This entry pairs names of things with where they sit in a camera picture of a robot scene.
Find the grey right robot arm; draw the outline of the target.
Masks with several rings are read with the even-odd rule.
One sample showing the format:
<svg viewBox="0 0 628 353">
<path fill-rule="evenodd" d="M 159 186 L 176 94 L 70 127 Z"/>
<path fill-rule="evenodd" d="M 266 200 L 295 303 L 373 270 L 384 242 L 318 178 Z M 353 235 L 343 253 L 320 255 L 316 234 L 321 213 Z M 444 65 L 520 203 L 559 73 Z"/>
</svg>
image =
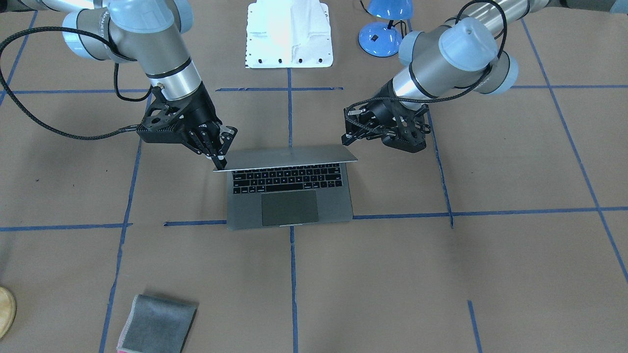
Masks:
<svg viewBox="0 0 628 353">
<path fill-rule="evenodd" d="M 6 79 L 1 85 L 13 102 L 35 123 L 71 139 L 106 139 L 137 132 L 146 143 L 181 144 L 213 161 L 227 165 L 226 153 L 237 129 L 223 125 L 191 59 L 182 34 L 191 29 L 193 10 L 186 0 L 3 0 L 2 13 L 29 11 L 65 13 L 61 26 L 42 26 L 12 34 L 9 43 L 34 33 L 58 31 L 76 55 L 97 61 L 112 60 L 114 74 L 121 63 L 136 62 L 150 81 L 145 98 L 153 96 L 138 125 L 113 132 L 81 136 L 55 129 L 36 118 L 19 101 Z"/>
</svg>

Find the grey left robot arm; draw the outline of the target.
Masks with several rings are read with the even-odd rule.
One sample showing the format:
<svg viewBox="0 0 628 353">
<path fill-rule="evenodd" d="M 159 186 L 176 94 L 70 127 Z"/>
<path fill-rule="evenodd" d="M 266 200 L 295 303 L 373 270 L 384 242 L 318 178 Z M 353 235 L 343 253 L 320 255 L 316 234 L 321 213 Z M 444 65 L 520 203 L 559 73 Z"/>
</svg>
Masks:
<svg viewBox="0 0 628 353">
<path fill-rule="evenodd" d="M 402 40 L 403 69 L 371 99 L 343 111 L 343 145 L 380 138 L 387 147 L 419 152 L 431 127 L 425 116 L 430 103 L 476 91 L 500 94 L 517 80 L 516 59 L 504 51 L 507 26 L 536 13 L 548 0 L 473 0 L 436 29 L 413 31 Z"/>
</svg>

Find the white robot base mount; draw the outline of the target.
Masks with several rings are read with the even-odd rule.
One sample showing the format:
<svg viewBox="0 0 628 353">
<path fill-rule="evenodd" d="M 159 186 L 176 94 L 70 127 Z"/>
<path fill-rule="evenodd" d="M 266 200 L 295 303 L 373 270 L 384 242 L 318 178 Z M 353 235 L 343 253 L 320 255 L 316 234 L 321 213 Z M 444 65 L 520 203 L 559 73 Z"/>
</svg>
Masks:
<svg viewBox="0 0 628 353">
<path fill-rule="evenodd" d="M 325 3 L 257 0 L 249 4 L 246 68 L 327 68 L 333 62 L 331 22 Z"/>
</svg>

